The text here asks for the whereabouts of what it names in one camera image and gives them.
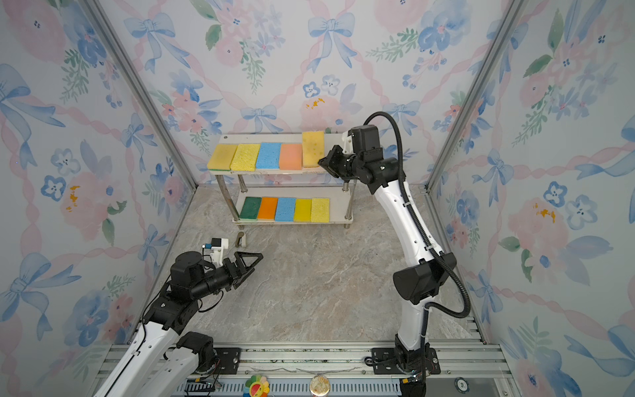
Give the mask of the yellow orange sponge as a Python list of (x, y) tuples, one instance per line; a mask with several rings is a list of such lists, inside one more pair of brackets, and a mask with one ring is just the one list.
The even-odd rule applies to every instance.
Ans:
[(324, 148), (324, 132), (303, 132), (303, 167), (305, 169), (319, 167), (318, 162), (324, 158)]

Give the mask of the green scrub sponge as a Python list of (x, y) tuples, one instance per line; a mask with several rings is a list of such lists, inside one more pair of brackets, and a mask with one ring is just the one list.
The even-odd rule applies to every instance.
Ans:
[(241, 221), (256, 221), (261, 208), (261, 197), (246, 197), (241, 208)]

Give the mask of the peach pink sponge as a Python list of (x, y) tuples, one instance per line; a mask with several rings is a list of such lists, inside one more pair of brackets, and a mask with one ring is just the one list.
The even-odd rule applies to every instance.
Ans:
[(301, 144), (284, 143), (279, 157), (280, 170), (302, 170), (303, 147)]

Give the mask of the blue sponge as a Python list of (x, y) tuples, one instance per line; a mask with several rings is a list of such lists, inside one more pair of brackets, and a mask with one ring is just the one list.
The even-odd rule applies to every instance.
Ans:
[(278, 170), (282, 144), (279, 142), (261, 143), (256, 161), (258, 170)]
[(295, 213), (295, 198), (278, 198), (274, 220), (276, 223), (292, 223)]

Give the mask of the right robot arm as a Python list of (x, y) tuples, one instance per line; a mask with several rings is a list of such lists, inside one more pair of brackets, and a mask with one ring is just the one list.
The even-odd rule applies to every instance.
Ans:
[(374, 125), (354, 127), (343, 138), (344, 147), (335, 145), (318, 163), (327, 172), (345, 182), (358, 180), (364, 184), (387, 213), (405, 256), (406, 267), (393, 274), (395, 289), (402, 299), (401, 325), (395, 337), (392, 362), (388, 367), (404, 373), (425, 370), (428, 352), (428, 320), (430, 309), (448, 274), (435, 256), (444, 254), (412, 200), (403, 168), (395, 158), (385, 159), (379, 130)]

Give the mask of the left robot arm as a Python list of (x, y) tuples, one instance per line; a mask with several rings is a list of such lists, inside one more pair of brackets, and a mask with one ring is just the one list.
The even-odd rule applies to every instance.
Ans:
[(237, 251), (217, 266), (200, 252), (178, 255), (134, 339), (94, 395), (171, 396), (189, 376), (218, 372), (213, 338), (185, 328), (203, 312), (203, 298), (237, 289), (262, 260), (261, 253)]

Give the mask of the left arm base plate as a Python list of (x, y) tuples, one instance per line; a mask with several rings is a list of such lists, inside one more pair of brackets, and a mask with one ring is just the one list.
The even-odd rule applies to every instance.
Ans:
[(239, 347), (216, 347), (198, 354), (199, 375), (236, 375), (241, 361)]

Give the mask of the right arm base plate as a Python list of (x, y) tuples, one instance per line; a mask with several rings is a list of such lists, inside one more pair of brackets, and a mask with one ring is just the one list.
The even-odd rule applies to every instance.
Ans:
[(364, 362), (375, 375), (440, 375), (442, 372), (437, 352), (432, 347), (412, 352), (403, 352), (397, 347), (375, 347)]

